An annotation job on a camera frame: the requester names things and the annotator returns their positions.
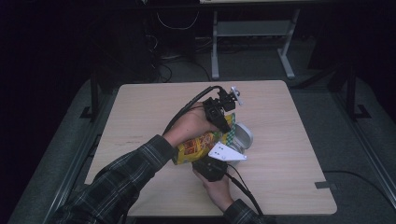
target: plaid shirt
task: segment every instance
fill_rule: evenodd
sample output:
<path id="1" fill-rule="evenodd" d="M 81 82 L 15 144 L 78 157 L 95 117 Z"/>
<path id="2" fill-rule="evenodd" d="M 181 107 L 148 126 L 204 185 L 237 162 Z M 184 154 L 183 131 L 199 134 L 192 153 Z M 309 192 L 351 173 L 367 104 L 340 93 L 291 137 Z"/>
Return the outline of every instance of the plaid shirt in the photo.
<path id="1" fill-rule="evenodd" d="M 165 139 L 154 136 L 101 170 L 90 186 L 55 212 L 49 223 L 117 223 L 174 153 Z M 263 223 L 241 200 L 224 216 L 231 223 Z"/>

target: table top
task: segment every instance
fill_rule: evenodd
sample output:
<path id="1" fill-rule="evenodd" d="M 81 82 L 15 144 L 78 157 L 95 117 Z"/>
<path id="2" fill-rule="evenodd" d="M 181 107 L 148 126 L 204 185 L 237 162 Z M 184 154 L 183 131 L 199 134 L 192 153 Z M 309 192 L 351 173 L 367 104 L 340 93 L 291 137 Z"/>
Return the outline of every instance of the table top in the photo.
<path id="1" fill-rule="evenodd" d="M 337 206 L 308 139 L 289 90 L 283 81 L 196 82 L 175 84 L 130 84 L 120 88 L 86 183 L 107 164 L 135 150 L 155 134 L 162 134 L 169 120 L 205 88 L 235 86 L 242 106 L 235 118 L 253 133 L 247 161 L 236 168 L 266 215 L 327 215 Z M 217 91 L 209 96 L 218 98 Z M 231 192 L 254 206 L 234 184 Z M 221 216 L 210 202 L 191 164 L 169 161 L 142 189 L 129 211 L 136 217 Z"/>

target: dark background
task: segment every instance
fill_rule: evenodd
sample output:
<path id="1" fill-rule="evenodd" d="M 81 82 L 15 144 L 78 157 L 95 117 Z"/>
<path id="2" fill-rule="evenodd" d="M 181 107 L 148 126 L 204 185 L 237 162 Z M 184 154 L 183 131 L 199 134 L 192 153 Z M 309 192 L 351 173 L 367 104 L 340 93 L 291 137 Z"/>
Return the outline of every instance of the dark background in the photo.
<path id="1" fill-rule="evenodd" d="M 113 4 L 123 6 L 125 2 L 134 4 L 133 1 Z M 93 70 L 107 70 L 102 82 L 110 86 L 120 84 L 114 83 L 114 74 L 129 70 L 133 70 L 133 75 L 121 77 L 123 82 L 152 80 L 153 71 L 115 65 L 92 43 L 94 34 L 95 41 L 107 50 L 114 50 L 112 53 L 121 62 L 135 60 L 135 52 L 142 49 L 124 52 L 120 42 L 125 42 L 124 36 L 140 38 L 144 26 L 134 21 L 140 21 L 143 14 L 124 10 L 87 11 L 81 7 L 98 5 L 89 1 L 0 2 L 2 223 L 7 222 L 73 97 Z M 374 5 L 306 7 L 295 33 L 298 37 L 313 35 L 318 40 L 312 68 L 326 68 L 340 60 L 353 59 L 358 76 L 371 85 L 378 101 L 394 120 L 395 12 L 396 7 L 385 1 Z M 210 13 L 200 14 L 196 32 L 202 32 L 201 35 L 207 29 L 200 27 L 210 27 Z M 131 32 L 114 28 L 125 25 L 134 28 Z M 152 55 L 142 54 L 147 61 L 155 61 Z"/>

